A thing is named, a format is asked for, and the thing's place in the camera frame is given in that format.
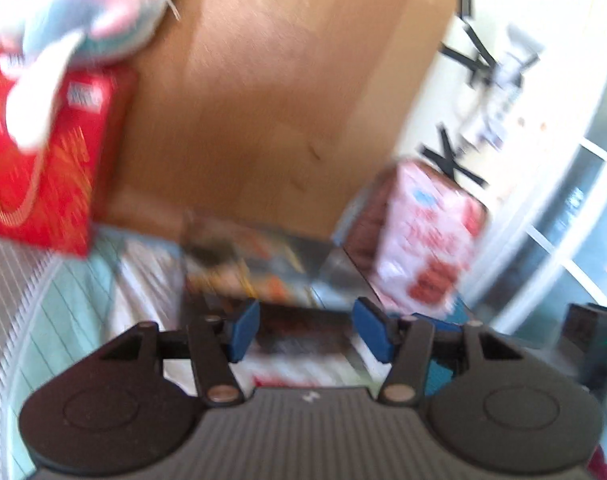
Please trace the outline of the black sheep print box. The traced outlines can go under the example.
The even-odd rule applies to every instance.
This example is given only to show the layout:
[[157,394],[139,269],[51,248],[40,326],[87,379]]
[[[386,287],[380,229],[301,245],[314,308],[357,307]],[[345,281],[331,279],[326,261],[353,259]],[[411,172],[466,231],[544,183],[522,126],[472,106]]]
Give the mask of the black sheep print box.
[[340,246],[256,224],[185,214],[180,322],[224,320],[245,302],[261,322],[244,360],[232,367],[256,387],[376,389],[387,370],[354,333],[354,300],[377,297]]

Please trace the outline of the pink blue plush toy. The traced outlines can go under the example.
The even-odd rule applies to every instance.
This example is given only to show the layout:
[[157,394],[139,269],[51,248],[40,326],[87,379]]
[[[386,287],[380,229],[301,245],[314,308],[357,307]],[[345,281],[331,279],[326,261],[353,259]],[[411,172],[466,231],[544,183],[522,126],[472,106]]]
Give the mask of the pink blue plush toy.
[[172,0],[0,0],[2,72],[14,84],[5,125],[25,153],[49,141],[68,70],[115,63],[146,46]]

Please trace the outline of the white power strip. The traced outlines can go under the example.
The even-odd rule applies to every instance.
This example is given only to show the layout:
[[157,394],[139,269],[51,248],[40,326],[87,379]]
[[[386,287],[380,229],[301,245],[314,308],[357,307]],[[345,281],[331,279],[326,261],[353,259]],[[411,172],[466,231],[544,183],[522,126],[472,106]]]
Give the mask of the white power strip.
[[463,118],[457,136],[463,152],[480,152],[487,146],[500,150],[506,136],[509,110],[504,105],[480,104]]

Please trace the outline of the black device with green light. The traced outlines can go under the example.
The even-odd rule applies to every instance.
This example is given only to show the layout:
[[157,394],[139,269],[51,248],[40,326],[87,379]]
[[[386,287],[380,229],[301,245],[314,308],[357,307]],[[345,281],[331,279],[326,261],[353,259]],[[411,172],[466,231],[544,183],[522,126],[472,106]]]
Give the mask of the black device with green light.
[[569,304],[552,349],[553,364],[587,388],[599,402],[607,398],[607,307]]

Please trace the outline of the beige patterned cloth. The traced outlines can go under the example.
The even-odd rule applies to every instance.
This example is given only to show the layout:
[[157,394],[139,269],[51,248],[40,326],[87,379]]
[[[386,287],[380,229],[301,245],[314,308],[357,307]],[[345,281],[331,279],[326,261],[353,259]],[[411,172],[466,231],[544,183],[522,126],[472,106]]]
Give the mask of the beige patterned cloth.
[[[108,309],[105,340],[153,321],[161,330],[180,325],[183,273],[179,256],[136,240],[125,244]],[[377,391],[389,367],[378,363],[358,336],[343,328],[321,338],[278,335],[257,341],[231,366],[248,394],[257,387],[366,386]]]

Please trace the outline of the pink fried dough snack bag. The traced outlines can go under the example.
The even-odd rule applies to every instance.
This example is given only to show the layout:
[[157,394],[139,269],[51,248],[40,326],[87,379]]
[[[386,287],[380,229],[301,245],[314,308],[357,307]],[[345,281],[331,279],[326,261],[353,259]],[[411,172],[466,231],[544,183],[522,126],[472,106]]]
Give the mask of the pink fried dough snack bag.
[[384,309],[450,315],[487,221],[487,207],[432,166],[398,162],[369,274]]

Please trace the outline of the red gift bag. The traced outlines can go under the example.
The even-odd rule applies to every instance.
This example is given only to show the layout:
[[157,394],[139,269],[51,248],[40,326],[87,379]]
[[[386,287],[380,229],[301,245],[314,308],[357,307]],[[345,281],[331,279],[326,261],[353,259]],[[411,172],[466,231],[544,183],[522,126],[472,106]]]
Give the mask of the red gift bag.
[[18,66],[18,58],[0,51],[0,237],[84,257],[92,223],[106,209],[138,75],[125,64],[68,73],[49,140],[24,154],[5,120]]

